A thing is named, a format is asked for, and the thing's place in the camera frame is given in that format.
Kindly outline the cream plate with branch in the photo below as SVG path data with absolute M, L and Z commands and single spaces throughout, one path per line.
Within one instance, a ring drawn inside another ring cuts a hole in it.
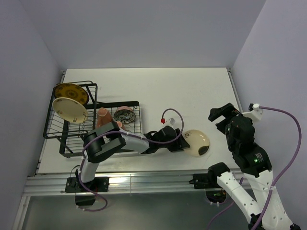
M 210 148 L 208 136 L 199 130 L 191 129 L 186 131 L 184 133 L 184 139 L 190 146 L 184 149 L 184 152 L 190 156 L 202 156 L 207 153 Z

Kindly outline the patterned ceramic bowl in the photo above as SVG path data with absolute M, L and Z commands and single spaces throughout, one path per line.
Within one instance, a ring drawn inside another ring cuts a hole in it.
M 129 124 L 135 121 L 136 114 L 132 108 L 128 106 L 121 106 L 115 111 L 113 118 L 123 124 Z

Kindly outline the orange floral mug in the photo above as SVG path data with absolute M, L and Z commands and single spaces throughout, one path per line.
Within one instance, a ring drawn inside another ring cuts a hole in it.
M 97 112 L 96 128 L 99 128 L 111 121 L 113 121 L 111 113 L 106 108 L 100 108 Z

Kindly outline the cream plate with flowers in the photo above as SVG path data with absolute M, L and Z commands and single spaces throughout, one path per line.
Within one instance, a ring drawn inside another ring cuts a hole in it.
M 76 100 L 60 97 L 52 102 L 55 113 L 65 121 L 72 123 L 84 123 L 88 119 L 86 108 Z

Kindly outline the yellow black patterned plate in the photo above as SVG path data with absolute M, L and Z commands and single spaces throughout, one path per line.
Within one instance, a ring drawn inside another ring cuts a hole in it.
M 72 83 L 58 84 L 53 92 L 55 98 L 65 97 L 73 99 L 82 105 L 85 105 L 89 101 L 89 95 L 87 91 L 79 85 Z

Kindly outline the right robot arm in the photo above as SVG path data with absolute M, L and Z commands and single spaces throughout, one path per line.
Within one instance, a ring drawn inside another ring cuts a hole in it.
M 212 165 L 208 169 L 208 183 L 223 188 L 244 214 L 250 230 L 298 230 L 288 217 L 278 194 L 276 184 L 296 159 L 301 142 L 302 130 L 298 120 L 289 112 L 280 112 L 290 116 L 298 129 L 298 144 L 295 153 L 286 167 L 273 175 L 268 153 L 254 139 L 254 123 L 261 120 L 266 107 L 258 103 L 250 104 L 248 112 L 240 112 L 231 103 L 220 108 L 212 108 L 209 121 L 223 116 L 224 120 L 216 128 L 226 137 L 232 157 L 249 182 L 254 197 L 251 197 L 223 163 Z

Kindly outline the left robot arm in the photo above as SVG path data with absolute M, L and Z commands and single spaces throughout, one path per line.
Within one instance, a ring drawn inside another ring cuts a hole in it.
M 82 163 L 76 172 L 76 186 L 89 191 L 94 185 L 98 165 L 121 150 L 152 154 L 159 149 L 178 152 L 190 148 L 180 129 L 166 125 L 143 135 L 125 131 L 115 122 L 103 125 L 83 137 Z

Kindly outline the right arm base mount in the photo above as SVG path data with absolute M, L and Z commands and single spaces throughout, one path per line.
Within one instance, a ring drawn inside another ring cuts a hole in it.
M 224 203 L 227 199 L 226 191 L 217 184 L 208 173 L 195 173 L 189 184 L 193 185 L 194 189 L 202 189 L 206 193 L 206 198 L 209 202 Z

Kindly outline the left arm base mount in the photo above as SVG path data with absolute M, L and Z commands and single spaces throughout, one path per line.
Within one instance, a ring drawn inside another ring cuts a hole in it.
M 109 186 L 108 177 L 96 177 L 93 181 L 84 183 L 84 185 L 94 191 L 98 192 L 107 192 Z M 79 179 L 76 177 L 69 177 L 66 181 L 65 193 L 74 193 L 75 195 L 75 204 L 78 206 L 92 206 L 96 201 L 96 195 L 78 195 L 79 193 L 88 192 L 80 183 Z

